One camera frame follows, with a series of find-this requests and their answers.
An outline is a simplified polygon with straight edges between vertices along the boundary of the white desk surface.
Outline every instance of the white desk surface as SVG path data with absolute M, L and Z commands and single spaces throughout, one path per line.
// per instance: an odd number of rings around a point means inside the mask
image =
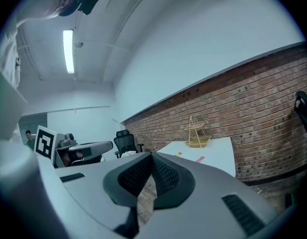
M 235 163 L 232 149 L 231 139 L 229 137 L 211 139 L 204 148 L 190 148 L 185 145 L 184 141 L 173 141 L 158 152 L 176 155 L 192 161 L 198 160 L 200 157 L 204 159 L 200 164 L 210 165 L 219 168 L 235 177 Z

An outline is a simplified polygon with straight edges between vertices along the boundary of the brick wall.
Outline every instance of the brick wall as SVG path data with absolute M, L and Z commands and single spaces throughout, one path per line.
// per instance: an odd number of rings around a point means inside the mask
M 293 109 L 297 90 L 307 93 L 305 46 L 206 80 L 128 119 L 125 127 L 146 150 L 159 150 L 187 140 L 183 129 L 194 115 L 212 138 L 231 137 L 237 178 L 270 177 L 307 162 L 307 135 Z

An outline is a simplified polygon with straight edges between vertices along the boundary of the wooden stand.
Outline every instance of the wooden stand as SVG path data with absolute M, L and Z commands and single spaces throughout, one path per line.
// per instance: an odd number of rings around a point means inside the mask
M 204 126 L 204 122 L 198 122 L 194 116 L 190 116 L 189 126 L 187 126 L 184 130 L 189 131 L 189 139 L 185 142 L 186 145 L 192 148 L 204 148 L 207 146 L 210 136 L 206 136 L 202 127 Z M 195 131 L 196 136 L 191 137 L 191 131 Z M 202 131 L 204 136 L 199 136 L 198 131 Z

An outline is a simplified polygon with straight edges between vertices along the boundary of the sticker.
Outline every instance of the sticker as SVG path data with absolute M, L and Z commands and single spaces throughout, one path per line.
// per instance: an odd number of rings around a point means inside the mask
M 198 162 L 198 163 L 200 163 L 202 160 L 204 160 L 204 157 L 200 157 L 200 158 L 198 158 L 195 162 Z
M 51 159 L 53 154 L 54 135 L 40 129 L 37 134 L 35 151 L 44 157 Z

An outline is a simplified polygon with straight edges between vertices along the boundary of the office chair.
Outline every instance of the office chair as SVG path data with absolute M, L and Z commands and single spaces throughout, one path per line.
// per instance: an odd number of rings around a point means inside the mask
M 115 152 L 117 158 L 121 158 L 123 153 L 126 151 L 135 151 L 138 153 L 137 148 L 135 146 L 134 135 L 129 133 L 127 129 L 116 132 L 116 138 L 114 139 L 114 143 L 117 146 L 118 151 Z M 143 144 L 137 144 L 140 147 L 140 152 L 143 151 Z

